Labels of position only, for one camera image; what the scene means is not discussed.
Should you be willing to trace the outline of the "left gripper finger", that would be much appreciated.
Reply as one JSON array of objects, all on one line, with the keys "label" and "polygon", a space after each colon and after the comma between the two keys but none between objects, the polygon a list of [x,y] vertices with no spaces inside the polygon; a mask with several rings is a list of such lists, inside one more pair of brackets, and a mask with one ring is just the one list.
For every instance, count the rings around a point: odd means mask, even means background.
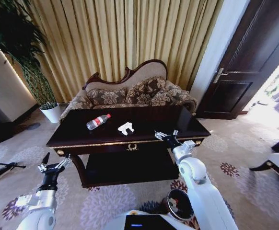
[{"label": "left gripper finger", "polygon": [[57,165],[57,169],[67,168],[71,162],[72,159],[70,158],[70,154],[69,154],[68,157],[66,157]]},{"label": "left gripper finger", "polygon": [[41,164],[37,166],[40,172],[45,172],[47,170],[47,163],[49,160],[49,156],[50,156],[50,152],[46,154],[46,156],[42,159]]}]

